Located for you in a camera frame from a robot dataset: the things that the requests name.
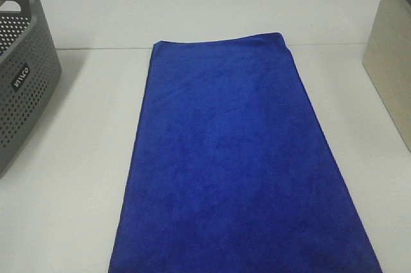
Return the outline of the blue microfibre towel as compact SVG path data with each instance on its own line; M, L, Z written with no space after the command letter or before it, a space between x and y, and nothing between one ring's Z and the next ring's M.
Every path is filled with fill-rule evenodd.
M109 271L381 271L281 34L153 46Z

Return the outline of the grey perforated plastic basket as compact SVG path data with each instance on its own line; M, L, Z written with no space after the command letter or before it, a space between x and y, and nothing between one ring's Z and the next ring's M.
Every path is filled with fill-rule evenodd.
M62 68L40 0L1 12L1 173L41 117Z

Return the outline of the beige storage bin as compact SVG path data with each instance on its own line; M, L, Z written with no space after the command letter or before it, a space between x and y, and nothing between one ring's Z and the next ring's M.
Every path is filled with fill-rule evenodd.
M380 0L363 66L410 148L410 0Z

